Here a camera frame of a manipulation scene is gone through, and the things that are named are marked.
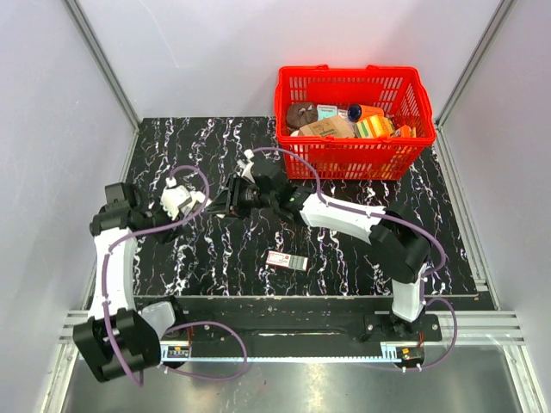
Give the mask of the small white stapler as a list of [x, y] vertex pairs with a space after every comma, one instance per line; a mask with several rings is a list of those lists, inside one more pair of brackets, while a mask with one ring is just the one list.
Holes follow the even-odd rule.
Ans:
[[194, 208], [199, 208], [201, 205], [208, 207], [212, 200], [207, 197], [203, 192], [200, 191], [191, 191], [190, 192], [192, 201], [194, 202]]

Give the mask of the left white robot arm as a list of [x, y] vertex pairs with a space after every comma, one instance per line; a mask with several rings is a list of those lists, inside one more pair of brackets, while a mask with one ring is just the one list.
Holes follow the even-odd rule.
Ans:
[[141, 382], [144, 370], [161, 361], [163, 336], [179, 339], [187, 321], [173, 297], [137, 308], [133, 295], [137, 239], [153, 235], [160, 243], [175, 240], [182, 233], [178, 223], [193, 201], [175, 180], [149, 210], [140, 207], [130, 183], [110, 184], [105, 195], [105, 205], [90, 223], [97, 255], [94, 297], [87, 320], [74, 327], [72, 338], [98, 382], [125, 375]]

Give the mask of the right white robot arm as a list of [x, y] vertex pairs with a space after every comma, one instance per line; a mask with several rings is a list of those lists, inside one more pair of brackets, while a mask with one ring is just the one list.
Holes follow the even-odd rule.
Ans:
[[428, 268], [430, 254], [426, 235], [395, 210], [334, 198], [321, 200], [313, 188], [293, 184], [270, 161], [243, 163], [241, 168], [230, 175], [207, 214], [246, 219], [254, 209], [269, 209], [284, 222], [340, 232], [369, 244], [375, 263], [392, 281], [394, 335], [410, 341], [421, 332], [421, 275]]

